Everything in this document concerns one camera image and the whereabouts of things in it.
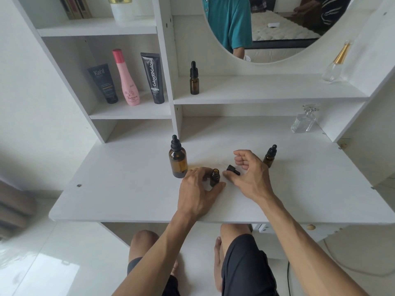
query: striped black garment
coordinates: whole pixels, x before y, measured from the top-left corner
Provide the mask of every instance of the striped black garment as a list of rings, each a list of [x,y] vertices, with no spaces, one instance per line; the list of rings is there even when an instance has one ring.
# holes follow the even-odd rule
[[[346,11],[350,0],[317,0],[322,4],[321,20],[325,25],[332,26]]]

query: white tabletop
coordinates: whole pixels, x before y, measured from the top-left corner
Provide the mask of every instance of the white tabletop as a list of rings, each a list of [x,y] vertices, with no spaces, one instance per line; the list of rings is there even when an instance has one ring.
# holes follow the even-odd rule
[[[292,133],[293,121],[294,117],[184,118],[182,145],[189,168],[222,171],[234,165],[233,150],[251,149],[263,158],[277,144],[271,182],[297,221],[394,223],[395,213],[338,145],[318,126],[311,133]],[[181,183],[172,175],[168,158],[172,134],[170,120],[120,121],[107,144],[92,148],[49,216],[168,222],[177,208]],[[259,223],[267,218],[228,183],[202,221]]]

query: white vanity table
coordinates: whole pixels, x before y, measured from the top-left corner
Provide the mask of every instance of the white vanity table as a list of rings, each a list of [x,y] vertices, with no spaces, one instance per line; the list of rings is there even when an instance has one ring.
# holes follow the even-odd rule
[[[222,171],[234,164],[235,149],[251,149],[263,158],[277,144],[270,168],[274,191],[306,229],[314,225],[308,232],[316,240],[349,224],[395,223],[395,213],[336,144],[395,66],[391,44],[384,43],[390,33],[385,31],[394,32],[393,0],[355,0],[316,43],[270,64],[228,54],[211,33],[201,0],[152,1],[155,17],[119,28],[108,18],[106,0],[92,8],[96,19],[73,21],[57,0],[35,0],[42,6],[33,7],[28,0],[14,0],[99,139],[50,218],[169,222],[181,181],[171,174],[167,155],[171,135],[177,134],[190,168]],[[49,9],[56,14],[44,16]],[[350,37],[356,40],[345,81],[323,83],[320,74]],[[123,50],[141,90],[149,87],[140,52],[161,54],[164,104],[142,93],[142,104],[129,107],[121,92],[117,104],[104,103],[86,69],[108,63],[120,87],[115,48]],[[192,60],[199,69],[198,95],[188,89]],[[290,126],[304,104],[320,105],[317,124],[311,133],[293,134]],[[273,233],[259,207],[229,183],[201,221],[254,223]]]

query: person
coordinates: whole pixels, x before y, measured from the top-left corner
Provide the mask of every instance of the person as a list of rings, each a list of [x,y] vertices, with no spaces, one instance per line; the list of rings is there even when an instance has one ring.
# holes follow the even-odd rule
[[[215,37],[230,53],[244,59],[244,48],[252,46],[250,0],[202,2]]]
[[[315,28],[324,28],[328,30],[332,27],[346,12],[348,4],[351,0],[311,0],[294,9],[295,14],[306,11],[314,6],[321,5],[321,18],[319,25]]]
[[[237,150],[235,162],[247,172],[223,175],[264,212],[306,295],[368,296],[284,208],[270,184],[268,167],[250,150]],[[212,169],[189,170],[182,180],[177,211],[164,233],[142,231],[131,242],[130,272],[114,296],[178,296],[170,275],[181,246],[200,217],[213,206],[224,182],[205,191],[202,181]],[[258,250],[247,224],[222,224],[215,243],[214,278],[224,296],[277,296],[276,281],[266,255]]]

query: wooden knob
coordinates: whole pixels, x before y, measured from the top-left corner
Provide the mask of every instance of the wooden knob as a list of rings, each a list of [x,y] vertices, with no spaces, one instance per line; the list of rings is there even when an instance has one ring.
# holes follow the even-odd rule
[[[308,226],[306,226],[306,229],[308,230],[315,230],[316,226],[313,224],[309,224]]]

